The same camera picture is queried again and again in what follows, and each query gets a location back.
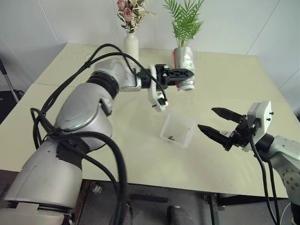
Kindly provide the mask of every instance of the silver foil wrapper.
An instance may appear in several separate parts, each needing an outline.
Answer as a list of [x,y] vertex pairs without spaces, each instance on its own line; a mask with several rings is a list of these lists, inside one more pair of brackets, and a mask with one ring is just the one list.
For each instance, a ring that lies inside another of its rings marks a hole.
[[[195,53],[191,47],[175,48],[173,52],[174,67],[192,71],[195,74]],[[178,83],[178,91],[195,89],[195,75]]]

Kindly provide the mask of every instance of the black object on floor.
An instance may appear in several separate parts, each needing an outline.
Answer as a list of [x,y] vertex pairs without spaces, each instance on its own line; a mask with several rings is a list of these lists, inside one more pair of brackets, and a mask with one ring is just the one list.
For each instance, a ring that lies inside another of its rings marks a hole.
[[0,91],[0,124],[8,116],[10,111],[13,110],[16,104],[11,91]]

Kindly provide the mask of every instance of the white wall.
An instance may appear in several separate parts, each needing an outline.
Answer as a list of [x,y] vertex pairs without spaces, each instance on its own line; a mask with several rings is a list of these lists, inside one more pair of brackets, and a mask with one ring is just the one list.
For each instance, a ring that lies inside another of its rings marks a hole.
[[[159,18],[149,16],[137,31],[142,48],[176,46],[163,3],[150,0],[148,10]],[[14,86],[26,90],[66,42],[122,45],[125,31],[116,9],[116,0],[0,0],[0,57]],[[203,30],[191,45],[198,51],[258,55],[297,110],[300,102],[291,97],[300,89],[299,11],[299,0],[206,0]],[[0,90],[5,88],[0,78]]]

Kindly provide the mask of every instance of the potted plant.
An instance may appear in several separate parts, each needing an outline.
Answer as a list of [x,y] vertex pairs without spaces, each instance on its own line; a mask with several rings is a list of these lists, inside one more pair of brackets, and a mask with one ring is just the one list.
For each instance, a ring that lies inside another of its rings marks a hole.
[[[194,36],[201,30],[203,21],[199,20],[199,11],[204,0],[185,0],[184,6],[177,0],[165,0],[165,7],[172,15],[173,33],[178,47],[174,49],[175,68],[186,68],[195,73],[194,52],[188,46]],[[195,76],[178,84],[178,90],[195,88]]]
[[146,10],[146,0],[118,0],[117,16],[122,21],[121,26],[127,30],[124,38],[124,52],[139,60],[139,44],[135,30],[147,14],[156,15]]

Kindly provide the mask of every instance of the white vase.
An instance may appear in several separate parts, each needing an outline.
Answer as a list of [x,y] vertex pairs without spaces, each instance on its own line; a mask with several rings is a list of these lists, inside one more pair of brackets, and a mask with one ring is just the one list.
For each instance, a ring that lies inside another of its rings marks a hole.
[[134,33],[127,33],[124,38],[124,52],[139,60],[139,40]]

